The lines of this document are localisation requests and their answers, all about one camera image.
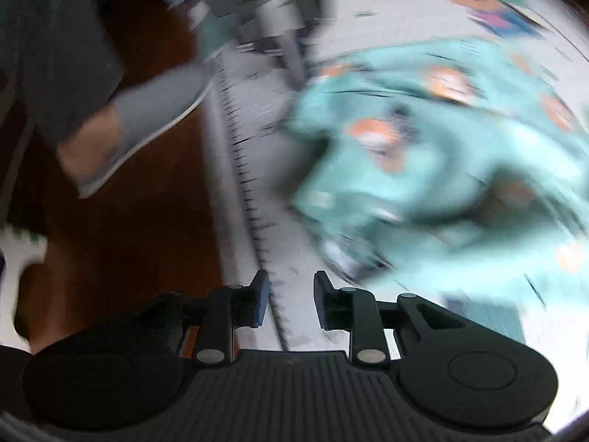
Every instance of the screw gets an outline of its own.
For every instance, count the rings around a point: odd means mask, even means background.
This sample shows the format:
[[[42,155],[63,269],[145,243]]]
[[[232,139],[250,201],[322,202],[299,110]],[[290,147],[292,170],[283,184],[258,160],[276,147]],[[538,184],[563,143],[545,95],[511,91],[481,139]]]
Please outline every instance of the screw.
[[[212,365],[223,362],[225,354],[223,354],[223,351],[219,351],[219,349],[203,349],[202,351],[198,351],[196,358],[203,364]]]
[[[365,364],[379,364],[387,358],[387,354],[378,349],[363,349],[356,357]]]

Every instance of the ridged black surface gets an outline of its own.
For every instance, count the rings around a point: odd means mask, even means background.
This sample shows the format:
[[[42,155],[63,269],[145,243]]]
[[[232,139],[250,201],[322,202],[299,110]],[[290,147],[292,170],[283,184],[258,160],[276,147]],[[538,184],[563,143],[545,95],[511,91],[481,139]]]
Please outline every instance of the ridged black surface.
[[[73,441],[458,442],[543,440],[539,425],[517,434],[466,434],[414,411],[388,374],[351,367],[342,352],[249,352],[200,371],[182,399],[151,420],[89,433],[45,427]]]

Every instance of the wooden floor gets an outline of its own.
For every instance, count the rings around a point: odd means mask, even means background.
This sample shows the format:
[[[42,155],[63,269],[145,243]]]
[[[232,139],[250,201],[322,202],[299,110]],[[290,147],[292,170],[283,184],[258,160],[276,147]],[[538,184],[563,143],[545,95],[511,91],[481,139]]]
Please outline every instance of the wooden floor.
[[[126,86],[193,56],[193,38],[160,0],[117,0],[108,29],[128,70]],[[200,125],[193,111],[87,200],[33,140],[13,198],[21,218],[48,237],[44,264],[21,284],[33,351],[161,292],[200,297],[222,283]]]

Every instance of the gray pants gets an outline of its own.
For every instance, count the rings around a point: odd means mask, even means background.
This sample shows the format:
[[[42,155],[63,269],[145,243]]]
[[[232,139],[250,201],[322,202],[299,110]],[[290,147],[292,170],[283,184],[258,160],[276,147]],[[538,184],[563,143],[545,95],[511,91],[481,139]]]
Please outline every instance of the gray pants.
[[[107,103],[123,75],[95,0],[0,0],[0,70],[53,148]]]

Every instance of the circular pad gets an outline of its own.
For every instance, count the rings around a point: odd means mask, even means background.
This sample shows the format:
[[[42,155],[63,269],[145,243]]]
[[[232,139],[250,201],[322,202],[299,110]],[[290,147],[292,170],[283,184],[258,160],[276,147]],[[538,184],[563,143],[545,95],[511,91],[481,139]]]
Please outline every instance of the circular pad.
[[[137,342],[71,353],[79,347],[68,342],[39,353],[23,374],[28,403],[51,424],[104,430],[137,423],[161,411],[182,384],[181,359],[171,350]]]
[[[420,408],[463,427],[520,427],[547,414],[558,388],[534,350],[481,329],[437,330],[401,360],[399,383]]]

